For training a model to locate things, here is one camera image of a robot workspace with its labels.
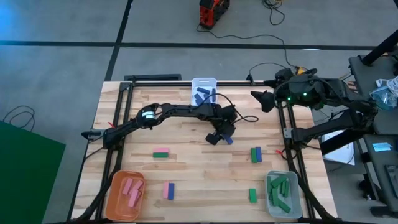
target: wooden tabletop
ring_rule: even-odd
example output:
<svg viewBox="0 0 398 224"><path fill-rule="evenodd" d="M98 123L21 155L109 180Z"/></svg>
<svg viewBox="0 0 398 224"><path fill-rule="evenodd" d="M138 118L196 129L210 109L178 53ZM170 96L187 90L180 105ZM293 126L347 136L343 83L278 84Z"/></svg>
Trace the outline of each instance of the wooden tabletop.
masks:
<svg viewBox="0 0 398 224"><path fill-rule="evenodd" d="M109 128L119 84L104 82L94 128ZM270 113L263 113L260 104L250 95L250 91L264 90L263 86L218 87L218 92L229 97L243 116L259 117L256 123L236 123L232 145L224 141L216 146L208 144L205 137L213 132L213 127L196 118L169 118L152 131L139 129L126 137L122 170L138 171L146 179L143 206L137 222L282 221L268 214L264 192L264 177L270 170L288 170L286 161L275 152L284 148L278 112L273 109ZM139 109L151 103L190 104L191 88L135 87L132 95L130 117L133 118ZM222 97L218 97L218 103L228 105ZM294 113L298 127L313 126L309 109L294 106ZM310 144L319 147L317 141ZM91 143L87 154L101 146L101 141ZM256 146L262 147L263 162L253 164L250 148ZM154 159L152 152L157 147L170 148L169 158ZM310 148L302 152L311 190L326 210L336 216L321 152ZM105 157L106 151L102 150L85 162L72 218L81 215L98 193ZM162 198L164 181L175 183L175 200ZM258 203L249 202L251 188L257 190ZM303 214L308 217L302 192L301 201Z"/></svg>

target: gray floor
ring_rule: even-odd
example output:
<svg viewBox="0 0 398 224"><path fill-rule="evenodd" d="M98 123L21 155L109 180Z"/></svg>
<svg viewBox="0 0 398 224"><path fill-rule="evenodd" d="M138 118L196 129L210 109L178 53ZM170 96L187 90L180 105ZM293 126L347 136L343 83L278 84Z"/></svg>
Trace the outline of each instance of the gray floor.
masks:
<svg viewBox="0 0 398 224"><path fill-rule="evenodd" d="M392 0L286 1L281 7L286 20L277 27L269 24L269 11L260 0L231 2L230 10L213 30L219 35L267 33L285 39L286 44L297 45L377 45L398 28L396 22L391 22L398 19ZM0 0L0 41L114 42L126 3L127 0ZM197 0L134 0L123 41L280 44L272 38L214 39L209 34L196 33L197 23ZM67 217L86 147L80 132L93 123L112 50L0 45L0 118L15 106L29 105L36 110L34 132L67 145L44 222L64 221ZM290 63L315 67L319 76L335 78L349 72L350 56L365 53L287 51ZM125 75L162 73L180 73L184 80L242 80L252 66L261 62L286 65L283 50L121 48L112 80L122 80ZM276 71L276 66L263 65L252 74L255 79L266 80ZM317 122L325 118L320 112L313 114ZM338 164L326 166L332 169ZM339 217L392 223L391 219L371 216L369 207L377 202L361 198L355 186L360 172L361 168L347 167L329 176Z"/></svg>
<svg viewBox="0 0 398 224"><path fill-rule="evenodd" d="M213 32L241 37L273 34L286 44L373 46L398 28L392 0L284 1L280 10L285 21L272 26L261 0L232 0ZM198 35L198 12L197 0L134 0L123 41L280 44L272 37L239 40Z"/></svg>

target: blue rectangular block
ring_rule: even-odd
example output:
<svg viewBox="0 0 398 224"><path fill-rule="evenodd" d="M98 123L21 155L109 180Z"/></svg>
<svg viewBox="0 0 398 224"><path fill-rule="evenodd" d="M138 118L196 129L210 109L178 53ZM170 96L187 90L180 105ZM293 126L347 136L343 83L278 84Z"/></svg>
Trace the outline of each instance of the blue rectangular block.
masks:
<svg viewBox="0 0 398 224"><path fill-rule="evenodd" d="M206 99L206 100L205 100L205 103L211 103L211 102L210 102L210 98L211 98L211 97L209 97L209 94L205 94L205 98L204 98L204 99Z"/></svg>
<svg viewBox="0 0 398 224"><path fill-rule="evenodd" d="M228 144L234 143L234 141L231 139L231 137L229 137L229 136L226 135L226 134L223 134L223 138L224 138L224 140L225 140Z"/></svg>
<svg viewBox="0 0 398 224"><path fill-rule="evenodd" d="M200 95L197 93L193 97L195 97L195 102L197 105L201 104L203 102L203 99L200 97Z"/></svg>
<svg viewBox="0 0 398 224"><path fill-rule="evenodd" d="M169 195L167 199L174 200L174 183L169 183Z"/></svg>
<svg viewBox="0 0 398 224"><path fill-rule="evenodd" d="M200 93L204 93L204 94L210 95L210 91L207 90L207 89L204 89L204 88L198 87L197 91L200 92Z"/></svg>
<svg viewBox="0 0 398 224"><path fill-rule="evenodd" d="M257 156L257 161L262 162L261 147L256 147L256 156Z"/></svg>
<svg viewBox="0 0 398 224"><path fill-rule="evenodd" d="M211 102L216 103L216 89L211 90Z"/></svg>

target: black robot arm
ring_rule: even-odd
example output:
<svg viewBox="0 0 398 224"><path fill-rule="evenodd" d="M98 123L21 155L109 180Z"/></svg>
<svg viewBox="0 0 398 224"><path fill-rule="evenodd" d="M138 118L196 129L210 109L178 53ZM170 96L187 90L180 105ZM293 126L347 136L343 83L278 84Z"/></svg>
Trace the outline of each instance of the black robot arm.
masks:
<svg viewBox="0 0 398 224"><path fill-rule="evenodd" d="M324 105L346 106L348 109L337 119L307 129L290 130L293 143L301 146L321 135L345 130L321 144L322 153L327 154L361 138L364 133L371 132L377 106L370 97L366 98L350 90L343 80L319 78L314 75L316 72L316 69L311 69L302 75L294 75L288 68L280 70L276 73L275 80L264 82L275 89L273 93L252 91L251 94L261 103L262 110L266 113L273 109L276 101L315 110L322 109Z"/></svg>
<svg viewBox="0 0 398 224"><path fill-rule="evenodd" d="M117 147L120 145L122 138L133 131L146 128L152 129L154 126L160 125L166 118L171 117L198 118L201 121L209 121L215 131L207 135L206 141L215 145L221 139L225 139L230 143L230 138L235 132L233 122L237 116L233 105L222 108L218 104L209 103L199 106L153 103L139 110L137 116L130 119L127 123L116 128L107 129L103 135L103 147L105 149Z"/></svg>

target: orange bin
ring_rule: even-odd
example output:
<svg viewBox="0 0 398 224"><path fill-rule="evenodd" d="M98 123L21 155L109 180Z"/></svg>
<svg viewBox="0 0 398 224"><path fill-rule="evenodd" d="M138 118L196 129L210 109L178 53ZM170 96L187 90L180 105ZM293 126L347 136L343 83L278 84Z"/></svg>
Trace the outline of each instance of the orange bin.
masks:
<svg viewBox="0 0 398 224"><path fill-rule="evenodd" d="M139 180L143 182L140 187L140 196L133 207L129 207L130 194L124 195L123 188L128 180L132 179L132 186ZM121 222L134 221L141 210L142 198L144 197L145 180L144 176L138 172L118 171L113 176L111 191L109 193L108 203L106 205L105 215L108 219Z"/></svg>

